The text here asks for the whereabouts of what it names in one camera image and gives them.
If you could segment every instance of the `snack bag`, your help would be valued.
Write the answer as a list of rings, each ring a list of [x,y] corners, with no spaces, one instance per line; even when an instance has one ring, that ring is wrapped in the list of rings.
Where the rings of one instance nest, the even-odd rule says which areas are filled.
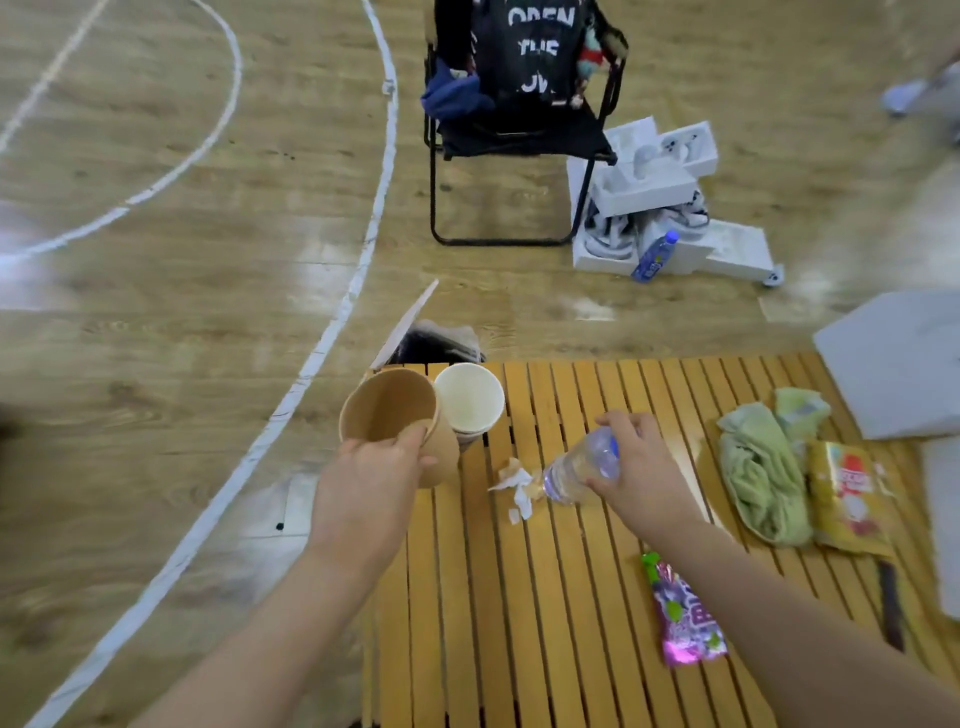
[[[892,556],[880,527],[880,493],[870,456],[860,448],[818,442],[810,453],[815,539],[853,553]]]
[[[693,665],[727,654],[727,643],[690,585],[654,551],[643,554],[663,625],[663,660],[669,667]]]

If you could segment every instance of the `white court line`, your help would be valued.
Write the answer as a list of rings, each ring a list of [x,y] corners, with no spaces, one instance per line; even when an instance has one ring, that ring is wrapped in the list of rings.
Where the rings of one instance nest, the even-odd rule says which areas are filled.
[[[200,0],[193,0],[201,7],[205,7]],[[69,710],[70,706],[86,692],[100,674],[107,668],[117,651],[143,626],[150,614],[153,613],[160,601],[167,596],[174,584],[183,574],[190,562],[193,561],[200,547],[213,531],[217,522],[223,517],[230,503],[237,497],[240,490],[247,484],[260,460],[267,454],[267,450],[280,436],[283,429],[290,422],[307,388],[323,366],[326,356],[333,347],[337,336],[344,329],[347,319],[353,312],[353,305],[363,288],[364,280],[370,269],[373,258],[373,249],[376,246],[376,236],[380,229],[380,219],[383,217],[383,207],[387,199],[387,190],[394,174],[394,159],[396,157],[396,117],[397,92],[396,69],[390,54],[390,46],[383,36],[383,29],[376,17],[376,12],[370,0],[361,0],[367,18],[370,20],[376,44],[380,48],[383,59],[383,73],[386,78],[383,85],[385,94],[389,94],[387,104],[387,132],[383,148],[383,162],[380,171],[380,182],[376,187],[376,197],[373,199],[373,211],[370,223],[367,225],[367,234],[364,238],[363,249],[357,261],[357,269],[350,279],[347,293],[340,300],[337,312],[327,324],[317,346],[306,357],[297,380],[284,395],[280,404],[276,406],[274,414],[263,431],[257,436],[243,456],[237,467],[230,474],[227,482],[213,497],[206,509],[200,514],[194,524],[187,531],[186,536],[174,549],[167,563],[154,577],[153,581],[140,594],[136,603],[124,613],[116,624],[94,646],[93,651],[80,663],[76,669],[57,690],[47,698],[43,707],[30,719],[26,728],[52,728]]]
[[[229,124],[233,113],[237,110],[237,101],[240,98],[240,86],[243,83],[243,57],[240,55],[240,44],[237,42],[237,36],[227,22],[215,10],[213,10],[213,8],[207,5],[204,0],[190,0],[190,2],[205,11],[210,17],[217,21],[217,24],[224,32],[224,36],[227,37],[227,43],[229,44],[230,52],[233,55],[233,84],[230,87],[227,105],[224,107],[223,113],[220,114],[220,118],[217,120],[217,125],[213,128],[213,131],[207,135],[206,139],[204,139],[201,145],[197,147],[189,157],[184,159],[180,164],[171,169],[169,172],[163,175],[163,177],[151,184],[142,192],[137,192],[132,197],[124,200],[123,205],[115,207],[110,212],[101,215],[93,222],[89,222],[86,225],[81,225],[80,227],[74,228],[71,231],[64,232],[57,237],[44,240],[40,243],[35,243],[34,245],[30,245],[24,248],[22,251],[17,251],[16,253],[0,255],[0,262],[17,262],[33,257],[34,255],[50,253],[57,248],[62,248],[67,243],[77,240],[78,238],[87,237],[93,232],[98,231],[100,228],[105,228],[110,223],[114,222],[115,220],[119,220],[121,217],[128,214],[135,206],[147,202],[147,200],[155,197],[164,189],[173,184],[173,182],[175,182],[184,172],[186,172],[190,167],[196,164],[197,161],[204,157],[206,153],[210,151],[213,145],[216,144],[220,139],[220,135],[224,132],[227,124]]]
[[[97,3],[90,8],[89,12],[84,15],[84,19],[80,21],[80,25],[77,26],[77,30],[67,39],[66,44],[60,48],[60,52],[57,53],[56,57],[43,72],[43,75],[40,76],[39,80],[30,89],[30,94],[28,94],[27,98],[16,108],[10,121],[4,125],[3,132],[0,132],[0,155],[3,155],[3,153],[7,151],[7,147],[10,146],[14,135],[20,130],[20,127],[23,126],[23,122],[27,120],[27,117],[33,113],[36,103],[43,98],[43,94],[47,92],[50,84],[58,77],[67,59],[70,58],[73,52],[84,42],[86,34],[90,32],[93,24],[97,22],[97,18],[100,17],[100,13],[104,11],[109,1],[110,0],[97,0]]]

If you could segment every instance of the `plastic water bottle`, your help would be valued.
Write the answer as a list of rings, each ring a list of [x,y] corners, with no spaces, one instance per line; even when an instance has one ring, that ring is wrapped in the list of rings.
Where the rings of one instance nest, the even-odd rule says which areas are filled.
[[[558,457],[543,473],[543,490],[551,500],[570,505],[583,500],[588,478],[616,480],[620,448],[609,427],[599,427]]]
[[[663,237],[654,240],[640,257],[640,262],[630,274],[630,278],[639,283],[649,282],[666,265],[666,261],[673,254],[673,249],[677,246],[678,240],[680,240],[680,236],[677,231],[668,231]]]

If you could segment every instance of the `purple candy package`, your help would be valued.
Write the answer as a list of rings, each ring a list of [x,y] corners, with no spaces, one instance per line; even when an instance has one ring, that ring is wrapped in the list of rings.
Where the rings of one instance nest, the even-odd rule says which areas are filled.
[[[690,585],[658,553],[645,553],[642,561],[663,625],[663,660],[675,667],[726,655],[720,625]]]

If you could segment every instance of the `black backpack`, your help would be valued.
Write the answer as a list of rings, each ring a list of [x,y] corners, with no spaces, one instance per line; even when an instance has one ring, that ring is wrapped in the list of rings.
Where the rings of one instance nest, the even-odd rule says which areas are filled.
[[[592,0],[474,0],[473,62],[499,109],[566,106]]]

